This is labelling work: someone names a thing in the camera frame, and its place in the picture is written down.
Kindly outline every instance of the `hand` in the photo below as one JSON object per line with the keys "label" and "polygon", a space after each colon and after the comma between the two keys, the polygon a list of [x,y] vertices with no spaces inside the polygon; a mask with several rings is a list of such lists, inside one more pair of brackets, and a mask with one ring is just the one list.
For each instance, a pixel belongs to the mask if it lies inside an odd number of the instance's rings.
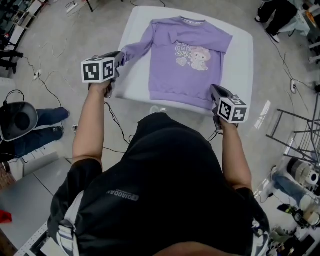
{"label": "hand", "polygon": [[220,118],[222,130],[230,130],[230,129],[237,129],[237,127],[233,123],[228,123],[223,118]]}
{"label": "hand", "polygon": [[89,92],[97,92],[99,94],[105,95],[108,91],[107,87],[110,85],[110,80],[102,83],[92,83]]}

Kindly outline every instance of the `printed logo on shirt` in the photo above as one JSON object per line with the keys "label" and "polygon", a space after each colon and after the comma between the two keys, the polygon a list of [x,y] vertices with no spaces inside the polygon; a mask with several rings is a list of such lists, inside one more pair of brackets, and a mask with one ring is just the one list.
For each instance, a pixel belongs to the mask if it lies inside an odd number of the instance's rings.
{"label": "printed logo on shirt", "polygon": [[117,190],[109,190],[107,192],[107,194],[114,195],[114,196],[119,197],[119,198],[129,199],[129,200],[132,200],[132,201],[138,201],[139,200],[139,196],[138,195],[131,194],[131,193],[119,190],[119,189],[117,189]]}
{"label": "printed logo on shirt", "polygon": [[177,41],[175,46],[175,55],[179,56],[175,62],[182,67],[188,64],[194,70],[208,70],[206,62],[211,59],[211,54],[206,48],[201,46],[189,46]]}

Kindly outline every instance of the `concrete floor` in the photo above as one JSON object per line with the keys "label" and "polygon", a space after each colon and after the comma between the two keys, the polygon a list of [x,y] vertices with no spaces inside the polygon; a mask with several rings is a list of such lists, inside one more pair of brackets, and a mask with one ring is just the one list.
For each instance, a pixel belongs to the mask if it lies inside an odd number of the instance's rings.
{"label": "concrete floor", "polygon": [[[133,2],[136,5],[162,6],[157,0]],[[164,2],[168,8],[214,17],[253,36],[254,80],[250,116],[245,124],[239,126],[239,134],[252,172],[253,188],[257,189],[269,175],[271,167],[280,163],[285,150],[279,143],[266,137],[266,133],[270,133],[277,118],[276,109],[293,111],[288,94],[290,79],[283,70],[283,61],[262,25],[254,21],[261,2],[259,0],[164,0]],[[63,122],[66,129],[63,138],[55,143],[59,154],[70,158],[75,136],[71,127],[79,121],[88,93],[87,85],[81,81],[80,63],[93,55],[118,49],[134,6],[129,0],[124,2],[100,0],[92,3],[92,7],[96,8],[93,13],[88,6],[84,6],[80,12],[67,17],[65,5],[68,1],[59,0],[51,3],[51,6],[46,6],[41,11],[25,33],[18,50],[29,58],[35,70],[41,65],[42,80],[46,81],[48,88],[59,97],[62,106],[71,113],[69,119]],[[285,60],[293,77],[305,83],[318,81],[317,67],[308,63],[311,52],[307,48],[307,39],[297,32],[292,37],[288,37],[287,33],[280,34],[279,37],[281,39],[281,43],[278,44],[279,50],[283,56],[286,53]],[[26,101],[36,108],[59,107],[58,101],[42,83],[38,80],[33,81],[33,71],[26,59],[18,61],[17,73],[12,77],[17,88],[25,93]],[[309,113],[298,93],[292,95],[294,111],[296,114],[311,118],[315,94],[302,84],[298,84],[298,89],[309,108]],[[151,107],[148,104],[121,99],[110,99],[109,103],[127,139],[129,135],[135,134],[137,122],[148,115]],[[215,130],[214,123],[209,117],[179,109],[167,109],[167,113],[174,120],[199,131],[205,138]],[[293,122],[291,117],[284,118],[276,134],[277,138],[287,141],[294,127],[300,127],[298,122],[295,124]],[[221,161],[222,137],[218,135],[211,143]],[[125,151],[127,148],[107,108],[104,145],[116,151]],[[122,155],[104,150],[103,169],[107,170],[116,164]]]}

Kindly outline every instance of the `denim jeans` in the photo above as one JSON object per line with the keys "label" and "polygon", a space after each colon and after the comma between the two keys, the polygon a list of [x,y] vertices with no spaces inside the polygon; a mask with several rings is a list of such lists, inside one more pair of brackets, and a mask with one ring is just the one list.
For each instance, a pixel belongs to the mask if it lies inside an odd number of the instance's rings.
{"label": "denim jeans", "polygon": [[[69,117],[69,112],[63,108],[37,109],[38,123],[36,127],[52,126]],[[13,140],[15,158],[23,157],[63,136],[63,130],[57,127],[32,130],[25,136]]]}
{"label": "denim jeans", "polygon": [[292,182],[280,171],[272,175],[272,180],[275,181],[274,188],[292,197],[298,206],[300,206],[301,199],[306,194],[305,190],[298,184]]}

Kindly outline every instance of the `sweatshirt collar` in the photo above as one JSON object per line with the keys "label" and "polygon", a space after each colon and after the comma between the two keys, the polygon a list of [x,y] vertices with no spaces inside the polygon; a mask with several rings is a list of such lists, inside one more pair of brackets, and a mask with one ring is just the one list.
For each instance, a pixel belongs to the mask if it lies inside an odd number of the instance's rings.
{"label": "sweatshirt collar", "polygon": [[182,16],[176,17],[177,21],[180,22],[183,25],[190,26],[193,28],[201,28],[207,24],[207,21],[205,19],[203,20],[196,20],[191,18],[186,18]]}

